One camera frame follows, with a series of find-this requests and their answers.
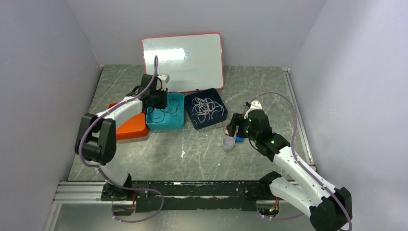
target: orange bin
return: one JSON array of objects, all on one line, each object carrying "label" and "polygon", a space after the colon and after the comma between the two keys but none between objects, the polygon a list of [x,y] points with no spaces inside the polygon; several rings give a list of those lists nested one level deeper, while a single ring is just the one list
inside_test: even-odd
[{"label": "orange bin", "polygon": [[[117,103],[111,103],[109,108],[115,106]],[[140,113],[135,115],[126,123],[122,124],[116,131],[117,140],[132,139],[147,136],[149,129],[146,125],[146,115]]]}]

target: blue plastic bin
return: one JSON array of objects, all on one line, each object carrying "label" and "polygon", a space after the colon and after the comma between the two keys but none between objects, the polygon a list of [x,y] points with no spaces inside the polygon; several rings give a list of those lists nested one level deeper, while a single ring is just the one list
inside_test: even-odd
[{"label": "blue plastic bin", "polygon": [[184,96],[180,93],[167,94],[166,109],[149,107],[146,124],[150,130],[173,130],[184,127]]},{"label": "blue plastic bin", "polygon": [[[224,107],[224,113],[214,112],[213,119],[210,119],[210,117],[208,116],[204,120],[204,122],[199,122],[198,118],[197,118],[197,115],[193,115],[194,113],[196,113],[195,111],[193,111],[194,104],[192,102],[192,100],[195,97],[198,97],[200,99],[209,98],[212,101],[215,101],[215,102],[219,103],[222,107]],[[227,119],[227,115],[228,115],[227,108],[225,107],[224,102],[222,101],[222,99],[221,99],[220,95],[218,94],[217,90],[214,89],[214,88],[210,88],[210,89],[203,90],[203,91],[198,91],[198,92],[193,93],[191,95],[186,95],[184,97],[184,105],[185,105],[185,108],[187,110],[187,113],[189,114],[189,117],[190,117],[190,120],[191,120],[191,123],[192,123],[193,127],[195,129],[197,129],[197,130],[208,127],[208,126],[211,126],[211,125],[214,125],[216,123],[222,122],[222,121]]]}]

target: red border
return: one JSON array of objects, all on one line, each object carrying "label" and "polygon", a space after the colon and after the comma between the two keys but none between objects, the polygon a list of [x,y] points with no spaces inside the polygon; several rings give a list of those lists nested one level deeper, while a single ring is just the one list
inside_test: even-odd
[{"label": "red border", "polygon": [[[157,38],[168,38],[168,37],[181,37],[181,36],[191,36],[191,35],[211,35],[211,34],[218,34],[219,35],[219,44],[221,46],[221,70],[222,70],[222,86],[220,88],[216,88],[217,90],[221,90],[225,86],[225,78],[224,78],[224,59],[222,57],[222,39],[221,34],[218,32],[207,32],[207,33],[196,33],[196,34],[185,34],[185,35],[169,35],[169,36],[157,36],[157,37],[146,37],[141,41],[141,48],[143,50],[143,62],[144,62],[144,73],[146,73],[146,60],[144,60],[144,46],[143,42],[145,39],[157,39]],[[184,91],[173,91],[173,92],[192,92],[196,90],[184,90]]]}]

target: white cable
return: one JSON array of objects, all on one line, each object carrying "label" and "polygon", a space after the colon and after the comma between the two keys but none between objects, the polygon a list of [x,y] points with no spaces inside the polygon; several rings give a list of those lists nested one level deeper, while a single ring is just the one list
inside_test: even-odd
[{"label": "white cable", "polygon": [[224,107],[210,98],[200,99],[194,97],[191,103],[194,105],[192,112],[195,112],[192,116],[197,115],[197,119],[200,123],[213,119],[214,112],[221,112],[221,116],[224,115]]}]

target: marble tabletop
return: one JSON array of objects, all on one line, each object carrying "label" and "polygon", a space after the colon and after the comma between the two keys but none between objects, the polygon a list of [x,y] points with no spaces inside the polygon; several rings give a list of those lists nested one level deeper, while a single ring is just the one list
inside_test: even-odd
[{"label": "marble tabletop", "polygon": [[[140,84],[143,74],[143,65],[105,65],[89,112],[101,112],[109,104],[122,100]],[[229,118],[234,112],[242,112],[244,102],[258,93],[271,90],[290,95],[281,68],[225,66],[224,76],[225,87],[218,93]],[[259,100],[272,130],[290,140],[293,115],[289,104],[271,94]],[[258,180],[271,171],[280,171],[277,165],[254,150],[248,140],[225,152],[222,149],[225,137],[222,128],[210,126],[195,130],[187,113],[184,116],[182,130],[151,130],[146,137],[117,142],[115,155],[133,180]],[[295,149],[310,162],[303,137],[304,134],[297,133]],[[102,181],[103,178],[93,168],[83,166],[76,155],[68,180]]]}]

